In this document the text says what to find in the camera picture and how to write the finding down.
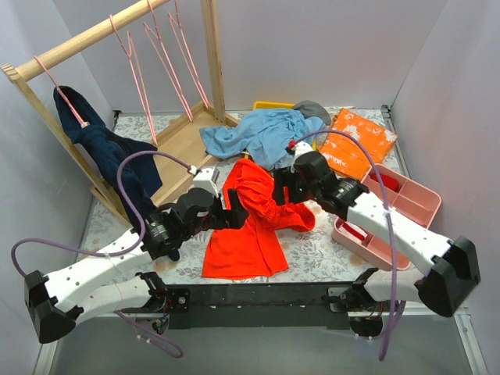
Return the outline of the orange mesh shorts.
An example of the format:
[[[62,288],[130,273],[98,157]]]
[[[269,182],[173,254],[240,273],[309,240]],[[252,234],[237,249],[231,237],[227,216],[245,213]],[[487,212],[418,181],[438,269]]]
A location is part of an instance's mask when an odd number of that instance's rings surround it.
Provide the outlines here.
[[[271,277],[288,269],[276,231],[307,232],[316,225],[314,213],[303,203],[278,206],[272,199],[274,180],[249,159],[239,159],[230,171],[223,195],[236,191],[248,211],[238,230],[215,230],[205,251],[202,276],[241,280]]]

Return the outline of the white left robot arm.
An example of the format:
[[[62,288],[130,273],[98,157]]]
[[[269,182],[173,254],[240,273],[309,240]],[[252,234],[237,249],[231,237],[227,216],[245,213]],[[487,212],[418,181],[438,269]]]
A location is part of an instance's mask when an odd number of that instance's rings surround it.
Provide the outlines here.
[[[234,189],[227,196],[193,187],[174,203],[158,207],[145,221],[145,236],[125,232],[96,256],[62,270],[38,270],[24,278],[24,299],[40,343],[57,341],[77,324],[128,309],[139,313],[187,312],[190,293],[170,290],[155,272],[129,281],[110,281],[128,270],[177,250],[205,230],[241,229],[248,212]]]

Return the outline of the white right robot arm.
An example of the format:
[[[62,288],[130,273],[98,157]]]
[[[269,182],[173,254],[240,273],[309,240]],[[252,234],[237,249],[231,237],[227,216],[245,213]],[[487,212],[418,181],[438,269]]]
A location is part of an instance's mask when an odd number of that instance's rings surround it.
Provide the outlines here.
[[[316,151],[275,170],[273,199],[278,205],[313,200],[338,218],[373,236],[395,242],[396,251],[415,266],[392,273],[370,268],[331,301],[349,309],[371,310],[391,299],[421,302],[439,316],[450,317],[480,283],[475,244],[465,237],[451,240],[421,227],[393,209],[362,182],[338,178]]]

